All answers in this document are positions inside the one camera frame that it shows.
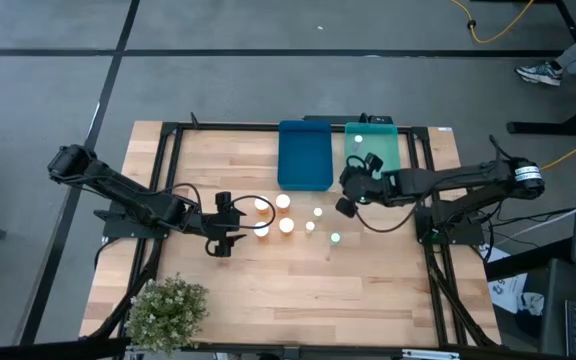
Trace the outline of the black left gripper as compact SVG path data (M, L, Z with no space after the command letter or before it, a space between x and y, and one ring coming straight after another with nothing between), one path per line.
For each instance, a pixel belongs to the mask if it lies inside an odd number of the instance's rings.
M233 207L230 192L219 192L215 195L217 212L202 216L206 253L211 257L230 257L232 248L237 240L245 234L228 236L227 233L234 226L233 218L245 216L245 213Z

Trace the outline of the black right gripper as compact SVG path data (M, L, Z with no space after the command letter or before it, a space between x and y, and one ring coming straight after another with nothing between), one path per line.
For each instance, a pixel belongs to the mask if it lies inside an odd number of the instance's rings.
M350 155L340 175L342 197L336 203L336 210L348 218L353 218L358 211L358 204L369 204L381 200L384 185L373 177L379 171L383 161L375 154L368 153L364 158Z

